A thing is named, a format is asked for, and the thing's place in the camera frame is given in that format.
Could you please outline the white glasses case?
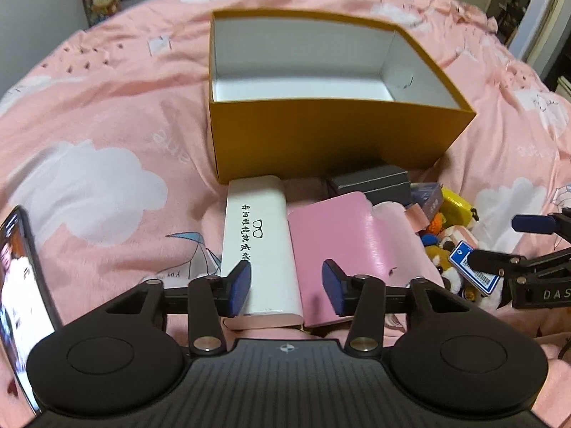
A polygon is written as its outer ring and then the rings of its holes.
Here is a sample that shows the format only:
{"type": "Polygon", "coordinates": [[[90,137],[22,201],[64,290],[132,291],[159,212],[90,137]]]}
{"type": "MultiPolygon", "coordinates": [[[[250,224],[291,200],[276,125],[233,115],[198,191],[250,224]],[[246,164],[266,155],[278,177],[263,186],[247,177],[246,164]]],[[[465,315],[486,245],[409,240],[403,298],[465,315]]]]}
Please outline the white glasses case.
{"type": "Polygon", "coordinates": [[[231,330],[293,327],[303,310],[287,222],[287,200],[275,176],[233,180],[228,185],[224,219],[222,275],[241,260],[251,264],[247,299],[231,330]]]}

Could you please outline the dark olive small box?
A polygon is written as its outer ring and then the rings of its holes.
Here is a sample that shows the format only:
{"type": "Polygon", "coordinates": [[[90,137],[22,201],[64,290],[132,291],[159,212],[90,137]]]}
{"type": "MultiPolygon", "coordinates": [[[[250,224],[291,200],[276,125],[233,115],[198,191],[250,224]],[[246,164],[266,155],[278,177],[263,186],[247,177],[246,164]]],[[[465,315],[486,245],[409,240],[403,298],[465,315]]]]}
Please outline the dark olive small box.
{"type": "Polygon", "coordinates": [[[384,164],[356,172],[328,175],[325,183],[330,197],[361,192],[373,205],[396,202],[406,207],[412,203],[408,172],[396,165],[384,164]]]}

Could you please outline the pink fabric pouch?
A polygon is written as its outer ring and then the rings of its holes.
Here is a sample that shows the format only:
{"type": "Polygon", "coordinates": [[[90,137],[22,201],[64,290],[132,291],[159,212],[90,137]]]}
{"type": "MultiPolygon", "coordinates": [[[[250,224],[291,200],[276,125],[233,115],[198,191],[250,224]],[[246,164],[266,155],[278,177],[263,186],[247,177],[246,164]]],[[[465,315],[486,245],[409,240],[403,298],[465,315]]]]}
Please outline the pink fabric pouch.
{"type": "Polygon", "coordinates": [[[435,266],[425,252],[418,235],[405,214],[405,208],[396,202],[383,202],[373,207],[381,221],[383,237],[393,263],[393,274],[399,277],[424,276],[435,272],[435,266]]]}

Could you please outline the red panda plush toy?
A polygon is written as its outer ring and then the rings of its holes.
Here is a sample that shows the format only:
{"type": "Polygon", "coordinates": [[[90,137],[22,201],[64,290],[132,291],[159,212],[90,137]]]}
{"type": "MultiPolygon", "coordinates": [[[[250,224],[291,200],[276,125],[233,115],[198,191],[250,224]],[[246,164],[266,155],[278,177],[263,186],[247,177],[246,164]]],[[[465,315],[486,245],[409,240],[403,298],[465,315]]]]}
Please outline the red panda plush toy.
{"type": "Polygon", "coordinates": [[[459,273],[449,260],[452,251],[461,241],[471,248],[478,247],[478,241],[468,228],[462,225],[444,227],[446,221],[442,213],[437,213],[429,226],[420,233],[426,254],[439,271],[444,287],[453,294],[475,302],[477,294],[473,286],[459,273]]]}

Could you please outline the pink cloud-print duvet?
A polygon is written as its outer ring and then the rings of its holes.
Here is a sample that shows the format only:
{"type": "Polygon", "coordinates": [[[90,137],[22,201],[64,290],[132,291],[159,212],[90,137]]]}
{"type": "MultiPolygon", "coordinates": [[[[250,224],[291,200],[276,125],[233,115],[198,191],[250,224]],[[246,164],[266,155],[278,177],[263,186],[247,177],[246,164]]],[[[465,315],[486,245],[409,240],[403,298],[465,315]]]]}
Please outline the pink cloud-print duvet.
{"type": "MultiPolygon", "coordinates": [[[[279,178],[287,215],[334,198],[279,178]]],[[[26,368],[34,413],[1,350],[5,427],[566,427],[570,307],[518,309],[476,250],[534,259],[570,248],[516,232],[517,214],[570,213],[570,104],[456,0],[150,0],[73,35],[1,102],[1,219],[24,207],[61,327],[26,368]],[[344,352],[351,317],[231,330],[189,351],[188,285],[220,276],[227,191],[209,117],[214,12],[302,10],[401,26],[474,118],[410,183],[476,208],[449,260],[475,302],[423,276],[386,286],[381,357],[344,352]]]]}

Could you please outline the smartphone with lit screen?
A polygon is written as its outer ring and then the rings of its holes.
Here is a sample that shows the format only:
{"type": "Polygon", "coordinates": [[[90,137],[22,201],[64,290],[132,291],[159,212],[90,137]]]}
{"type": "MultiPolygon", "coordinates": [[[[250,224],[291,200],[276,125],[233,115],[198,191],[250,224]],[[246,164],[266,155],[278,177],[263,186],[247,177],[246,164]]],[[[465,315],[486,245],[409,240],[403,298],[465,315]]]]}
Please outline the smartphone with lit screen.
{"type": "Polygon", "coordinates": [[[34,413],[41,411],[26,363],[31,350],[61,327],[47,290],[24,207],[1,224],[1,344],[15,381],[34,413]]]}

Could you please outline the small blue card box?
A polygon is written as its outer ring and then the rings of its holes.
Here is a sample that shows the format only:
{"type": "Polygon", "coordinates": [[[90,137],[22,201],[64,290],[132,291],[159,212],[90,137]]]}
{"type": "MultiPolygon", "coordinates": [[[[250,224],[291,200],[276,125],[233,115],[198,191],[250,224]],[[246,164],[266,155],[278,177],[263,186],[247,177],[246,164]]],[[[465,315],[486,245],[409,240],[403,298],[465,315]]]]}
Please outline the small blue card box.
{"type": "Polygon", "coordinates": [[[411,183],[412,202],[420,206],[428,221],[432,221],[443,204],[440,183],[411,183]]]}

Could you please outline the pink leather wallet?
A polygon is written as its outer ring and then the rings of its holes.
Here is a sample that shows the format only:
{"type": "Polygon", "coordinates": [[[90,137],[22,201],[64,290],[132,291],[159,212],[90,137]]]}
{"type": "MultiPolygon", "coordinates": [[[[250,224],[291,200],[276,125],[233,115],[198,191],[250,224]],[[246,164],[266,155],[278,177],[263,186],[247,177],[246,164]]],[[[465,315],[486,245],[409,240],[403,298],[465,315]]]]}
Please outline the pink leather wallet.
{"type": "MultiPolygon", "coordinates": [[[[287,216],[305,327],[340,323],[321,279],[331,259],[348,275],[368,274],[388,286],[405,287],[415,277],[393,274],[388,244],[375,207],[361,192],[351,192],[292,210],[287,216]]],[[[443,284],[440,273],[428,280],[443,284]]]]}

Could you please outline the orange cardboard storage box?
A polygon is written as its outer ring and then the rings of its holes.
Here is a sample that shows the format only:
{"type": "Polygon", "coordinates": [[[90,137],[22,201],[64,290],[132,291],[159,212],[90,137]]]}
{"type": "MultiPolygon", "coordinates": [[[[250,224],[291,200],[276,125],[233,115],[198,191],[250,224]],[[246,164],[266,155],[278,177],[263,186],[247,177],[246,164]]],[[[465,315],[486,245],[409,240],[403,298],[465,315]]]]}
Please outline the orange cardboard storage box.
{"type": "Polygon", "coordinates": [[[214,12],[209,117],[218,180],[433,166],[474,110],[393,23],[302,10],[214,12]]]}

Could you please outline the yellow plastic toy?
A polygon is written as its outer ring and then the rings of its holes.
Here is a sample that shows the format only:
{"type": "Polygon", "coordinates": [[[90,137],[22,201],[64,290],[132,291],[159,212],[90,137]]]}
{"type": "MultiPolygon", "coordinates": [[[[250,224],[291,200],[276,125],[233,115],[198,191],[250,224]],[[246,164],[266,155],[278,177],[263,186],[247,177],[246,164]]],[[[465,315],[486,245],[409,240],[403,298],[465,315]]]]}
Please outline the yellow plastic toy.
{"type": "Polygon", "coordinates": [[[479,214],[476,208],[467,202],[465,198],[462,198],[462,196],[450,188],[442,187],[441,192],[443,201],[440,206],[440,212],[445,219],[443,223],[444,228],[456,225],[469,227],[472,222],[479,221],[479,214]]]}

